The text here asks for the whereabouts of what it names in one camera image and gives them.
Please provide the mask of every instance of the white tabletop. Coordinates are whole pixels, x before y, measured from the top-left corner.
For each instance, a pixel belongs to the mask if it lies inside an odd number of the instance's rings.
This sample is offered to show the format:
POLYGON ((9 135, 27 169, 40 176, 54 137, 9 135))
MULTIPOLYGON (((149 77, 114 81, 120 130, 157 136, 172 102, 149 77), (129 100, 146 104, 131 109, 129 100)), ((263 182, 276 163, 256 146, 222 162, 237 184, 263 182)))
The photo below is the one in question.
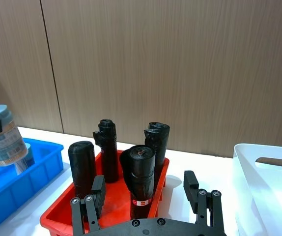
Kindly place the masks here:
MULTIPOLYGON (((72 143, 77 141, 88 140, 93 144, 95 142, 92 138, 74 135, 28 128, 19 128, 19 130, 24 138, 62 144, 64 146, 62 151, 64 170, 0 224, 0 236, 49 236, 49 231, 40 226, 39 218, 72 183, 67 150, 72 143)), ((118 150, 125 150, 131 146, 133 145, 117 143, 118 150)), ((95 146, 94 149, 95 154, 98 154, 100 148, 95 146)), ((238 236, 233 207, 235 200, 232 186, 232 159, 172 150, 166 151, 166 157, 170 160, 170 163, 166 187, 163 189, 163 199, 159 203, 158 216, 195 222, 196 215, 191 210, 182 184, 184 171, 192 170, 196 174, 200 188, 204 188, 208 192, 214 189, 221 191, 225 233, 227 236, 238 236)))

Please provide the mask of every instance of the blue plastic basket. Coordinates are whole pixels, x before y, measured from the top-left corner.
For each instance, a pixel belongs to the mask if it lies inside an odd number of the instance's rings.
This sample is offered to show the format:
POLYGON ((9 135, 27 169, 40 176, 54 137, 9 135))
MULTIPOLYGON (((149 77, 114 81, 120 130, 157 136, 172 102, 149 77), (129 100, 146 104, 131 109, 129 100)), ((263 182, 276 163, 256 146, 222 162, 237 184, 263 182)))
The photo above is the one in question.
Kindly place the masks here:
POLYGON ((31 144, 35 164, 17 175, 14 165, 0 167, 0 224, 63 169, 63 145, 24 139, 31 144))

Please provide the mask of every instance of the red tray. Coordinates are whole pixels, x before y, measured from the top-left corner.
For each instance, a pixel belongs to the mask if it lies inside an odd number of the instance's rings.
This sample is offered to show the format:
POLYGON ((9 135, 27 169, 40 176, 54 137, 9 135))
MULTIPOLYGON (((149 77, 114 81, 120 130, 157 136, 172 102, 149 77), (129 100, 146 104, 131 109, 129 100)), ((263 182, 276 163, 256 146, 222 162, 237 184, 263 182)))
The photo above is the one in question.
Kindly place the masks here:
MULTIPOLYGON (((118 151, 118 158, 123 151, 118 151)), ((101 154, 95 159, 96 172, 101 174, 101 154)), ((165 187, 165 178, 169 160, 165 158, 163 170, 154 193, 153 202, 148 218, 157 217, 157 207, 162 199, 162 190, 165 187)), ((119 180, 106 184, 106 196, 101 217, 98 220, 101 228, 107 228, 130 220, 130 192, 123 179, 121 165, 118 165, 119 180)), ((71 236, 72 217, 70 200, 75 197, 73 183, 61 194, 61 196, 44 212, 40 218, 41 226, 50 231, 51 236, 71 236)), ((88 233, 88 225, 85 224, 85 233, 88 233)))

